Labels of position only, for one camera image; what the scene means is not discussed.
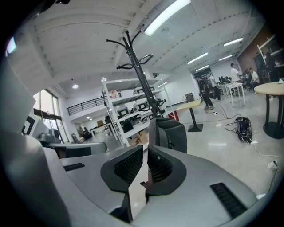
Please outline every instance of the railing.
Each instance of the railing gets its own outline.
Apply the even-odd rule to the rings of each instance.
[[[67,110],[68,110],[69,115],[72,115],[72,114],[76,114],[78,112],[81,112],[83,110],[87,110],[89,108],[99,106],[99,105],[103,105],[103,104],[104,104],[103,98],[100,97],[100,98],[95,98],[95,99],[89,100],[87,102],[82,102],[82,103],[77,104],[75,106],[71,106],[71,107],[67,108]]]

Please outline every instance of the gray backpack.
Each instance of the gray backpack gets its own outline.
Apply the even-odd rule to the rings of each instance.
[[[154,118],[149,126],[149,144],[187,153],[185,126],[170,118]]]

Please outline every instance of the yellow square table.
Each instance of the yellow square table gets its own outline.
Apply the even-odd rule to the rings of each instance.
[[[198,125],[196,124],[194,113],[193,113],[193,110],[192,110],[192,108],[199,106],[200,103],[201,103],[201,99],[198,99],[198,100],[195,100],[195,101],[192,101],[192,102],[182,104],[180,107],[178,107],[176,109],[176,111],[179,111],[179,110],[184,110],[184,109],[189,108],[190,114],[191,114],[191,117],[192,117],[192,121],[193,121],[193,125],[191,125],[189,127],[188,132],[202,132],[203,124],[198,124]]]

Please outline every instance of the tube light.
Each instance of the tube light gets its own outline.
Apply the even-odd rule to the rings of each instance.
[[[232,57],[232,55],[229,55],[229,56],[227,56],[227,57],[224,57],[224,58],[222,58],[222,59],[219,59],[219,61],[222,61],[222,60],[224,60],[224,59],[228,59],[228,58],[230,58],[230,57]]]
[[[208,67],[209,65],[207,65],[207,66],[204,66],[204,67],[202,67],[202,68],[200,68],[200,69],[197,69],[197,70],[195,70],[196,72],[197,71],[200,71],[201,69],[205,69],[206,67]]]
[[[161,86],[165,85],[166,83],[167,83],[167,82],[164,82],[163,84],[159,85],[158,87],[161,87]]]
[[[242,41],[243,39],[244,39],[244,38],[239,38],[239,39],[233,40],[233,41],[231,41],[231,42],[225,43],[225,44],[224,44],[224,47],[225,47],[225,46],[228,46],[228,45],[231,45],[231,44],[233,44],[233,43],[240,42],[240,41]]]
[[[195,58],[195,59],[192,59],[191,61],[188,62],[188,64],[190,64],[190,63],[192,63],[192,62],[195,62],[196,60],[198,60],[198,59],[200,59],[200,58],[206,56],[207,54],[208,54],[208,52],[206,52],[205,54],[202,54],[202,55],[198,56],[198,57]]]
[[[153,35],[153,33],[173,14],[185,7],[191,2],[191,0],[177,0],[172,3],[167,9],[165,9],[144,31],[146,35]]]

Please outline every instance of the round table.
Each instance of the round table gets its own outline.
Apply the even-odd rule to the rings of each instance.
[[[266,95],[266,119],[263,126],[264,132],[274,139],[284,138],[284,84],[279,84],[278,82],[265,83],[256,86],[254,90],[257,93]],[[279,96],[277,122],[269,122],[269,95]]]

